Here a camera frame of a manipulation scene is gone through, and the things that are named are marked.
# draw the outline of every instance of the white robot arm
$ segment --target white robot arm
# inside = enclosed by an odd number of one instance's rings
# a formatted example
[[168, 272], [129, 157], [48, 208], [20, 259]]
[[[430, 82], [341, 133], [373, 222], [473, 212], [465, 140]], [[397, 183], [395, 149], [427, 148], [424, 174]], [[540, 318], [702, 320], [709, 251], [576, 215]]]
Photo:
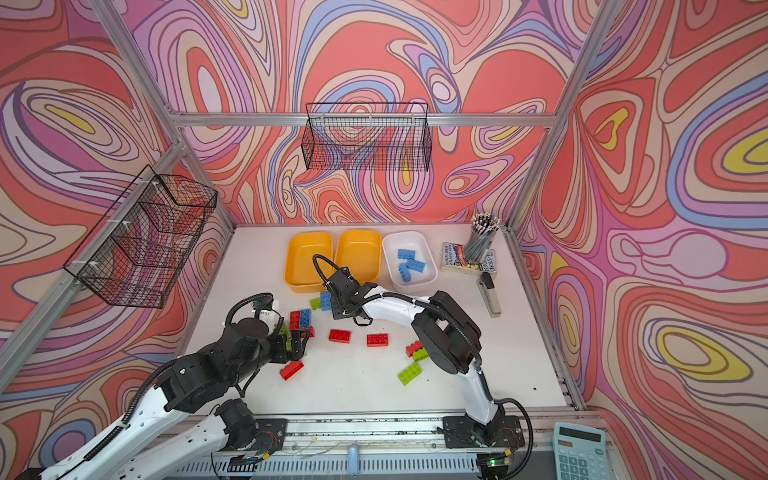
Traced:
[[[472, 441], [478, 445], [495, 445], [505, 410], [501, 402], [492, 398], [482, 374], [480, 329], [453, 298], [442, 291], [431, 297], [412, 298], [389, 292], [374, 283], [360, 285], [346, 267], [339, 268], [320, 255], [315, 255], [313, 260], [331, 294], [333, 317], [359, 316], [412, 326], [431, 360], [455, 375], [471, 423]], [[317, 260], [334, 266], [336, 272], [325, 278]], [[254, 318], [233, 323], [237, 310], [252, 302]], [[207, 402], [220, 398], [230, 387], [239, 389], [240, 380], [248, 375], [253, 379], [266, 363], [286, 363], [303, 356], [309, 330], [291, 331], [292, 349], [287, 351], [280, 326], [269, 334], [269, 327], [259, 319], [261, 310], [271, 310], [272, 303], [271, 293], [260, 293], [235, 304], [227, 314], [221, 338], [154, 372], [124, 417], [65, 460], [44, 471], [30, 468], [17, 480], [159, 480], [200, 455], [224, 447], [249, 448], [259, 426], [243, 400], [235, 399], [226, 401], [214, 414], [186, 432], [141, 452], [166, 429]], [[149, 388], [155, 378], [157, 384]], [[526, 458], [530, 456], [530, 449], [529, 440]]]

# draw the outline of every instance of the calculator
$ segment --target calculator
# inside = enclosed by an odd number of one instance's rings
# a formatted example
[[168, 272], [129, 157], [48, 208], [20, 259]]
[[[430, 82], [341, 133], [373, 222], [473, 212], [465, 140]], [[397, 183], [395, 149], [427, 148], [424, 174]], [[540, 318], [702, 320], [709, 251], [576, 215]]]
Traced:
[[558, 480], [609, 480], [605, 432], [573, 423], [555, 423], [552, 437]]

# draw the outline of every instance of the debris on table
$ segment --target debris on table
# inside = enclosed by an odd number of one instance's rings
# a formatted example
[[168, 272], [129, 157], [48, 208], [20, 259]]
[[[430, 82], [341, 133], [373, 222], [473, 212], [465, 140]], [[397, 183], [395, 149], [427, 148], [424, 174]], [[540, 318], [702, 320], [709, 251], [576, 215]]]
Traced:
[[413, 356], [414, 352], [423, 348], [424, 346], [422, 345], [421, 340], [417, 340], [406, 347], [406, 354], [408, 354], [408, 356]]
[[371, 333], [368, 335], [368, 346], [388, 346], [389, 334]]
[[280, 376], [283, 377], [283, 380], [288, 380], [290, 377], [292, 377], [296, 372], [304, 368], [304, 364], [301, 363], [301, 360], [296, 362], [291, 362], [286, 366], [286, 368], [280, 370]]
[[428, 358], [429, 358], [429, 354], [424, 349], [416, 350], [413, 353], [414, 362], [421, 362], [423, 359], [428, 359]]
[[320, 308], [323, 312], [331, 310], [331, 294], [328, 292], [322, 292], [320, 294]]
[[305, 308], [299, 311], [299, 328], [308, 329], [312, 322], [312, 310]]
[[328, 340], [336, 343], [349, 343], [351, 337], [352, 332], [349, 330], [331, 330], [330, 335], [328, 335]]
[[290, 313], [290, 323], [288, 328], [291, 330], [298, 330], [300, 327], [301, 313], [298, 311]]
[[411, 380], [419, 376], [421, 372], [422, 367], [420, 367], [418, 363], [412, 363], [411, 366], [409, 366], [407, 369], [398, 373], [397, 378], [400, 379], [400, 382], [403, 386], [406, 386], [411, 382]]

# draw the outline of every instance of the green lego brick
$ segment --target green lego brick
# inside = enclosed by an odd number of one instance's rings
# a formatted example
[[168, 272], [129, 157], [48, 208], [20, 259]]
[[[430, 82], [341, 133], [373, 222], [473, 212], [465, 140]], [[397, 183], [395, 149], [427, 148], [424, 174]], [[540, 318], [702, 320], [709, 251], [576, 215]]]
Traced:
[[292, 347], [290, 342], [290, 331], [288, 330], [288, 325], [286, 325], [285, 322], [283, 322], [283, 326], [280, 327], [280, 335], [282, 335], [286, 340], [286, 350], [290, 352]]
[[416, 350], [413, 353], [414, 362], [421, 362], [423, 359], [428, 359], [428, 358], [429, 358], [429, 354], [424, 349]]
[[413, 363], [410, 367], [398, 373], [397, 378], [400, 379], [403, 386], [406, 386], [411, 380], [419, 376], [421, 372], [422, 367], [420, 367], [418, 363]]

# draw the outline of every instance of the black wire basket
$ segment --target black wire basket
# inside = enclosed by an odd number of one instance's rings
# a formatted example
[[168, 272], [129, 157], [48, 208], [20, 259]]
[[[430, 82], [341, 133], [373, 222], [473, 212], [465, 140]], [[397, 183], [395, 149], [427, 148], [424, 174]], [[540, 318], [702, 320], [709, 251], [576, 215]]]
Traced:
[[109, 305], [163, 308], [216, 202], [213, 188], [154, 175], [78, 272], [65, 270]]
[[306, 104], [306, 169], [429, 171], [428, 110], [422, 102]]

